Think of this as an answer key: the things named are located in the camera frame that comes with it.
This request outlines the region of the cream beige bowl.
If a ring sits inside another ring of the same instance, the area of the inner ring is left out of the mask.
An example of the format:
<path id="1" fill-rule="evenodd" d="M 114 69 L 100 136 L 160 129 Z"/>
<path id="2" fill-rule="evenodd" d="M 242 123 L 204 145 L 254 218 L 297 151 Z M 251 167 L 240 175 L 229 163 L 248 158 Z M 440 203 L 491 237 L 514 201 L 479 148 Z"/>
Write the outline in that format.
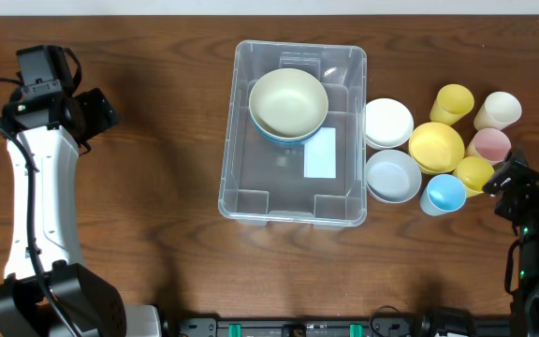
<path id="1" fill-rule="evenodd" d="M 255 124 L 280 139 L 297 139 L 320 128 L 328 115 L 328 94 L 311 74 L 280 68 L 262 76 L 249 96 Z"/>

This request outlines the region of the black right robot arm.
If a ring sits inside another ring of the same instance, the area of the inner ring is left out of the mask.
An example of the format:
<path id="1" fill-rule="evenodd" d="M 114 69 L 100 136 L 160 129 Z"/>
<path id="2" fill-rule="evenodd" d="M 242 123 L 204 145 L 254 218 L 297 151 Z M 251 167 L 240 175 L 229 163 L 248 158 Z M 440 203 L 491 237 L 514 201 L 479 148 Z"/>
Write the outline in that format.
<path id="1" fill-rule="evenodd" d="M 498 196 L 494 212 L 512 223 L 517 239 L 507 253 L 504 289 L 512 296 L 512 336 L 539 336 L 539 172 L 522 149 L 510 150 L 483 191 Z"/>

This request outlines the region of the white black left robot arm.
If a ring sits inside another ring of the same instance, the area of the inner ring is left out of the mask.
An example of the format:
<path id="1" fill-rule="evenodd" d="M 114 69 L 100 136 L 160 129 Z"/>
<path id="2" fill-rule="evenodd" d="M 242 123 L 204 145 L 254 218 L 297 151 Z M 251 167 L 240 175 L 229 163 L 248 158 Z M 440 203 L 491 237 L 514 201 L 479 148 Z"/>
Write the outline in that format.
<path id="1" fill-rule="evenodd" d="M 159 336 L 157 309 L 129 305 L 80 249 L 76 166 L 89 139 L 118 124 L 100 89 L 74 97 L 22 87 L 0 117 L 14 177 L 10 254 L 0 284 L 4 336 Z"/>

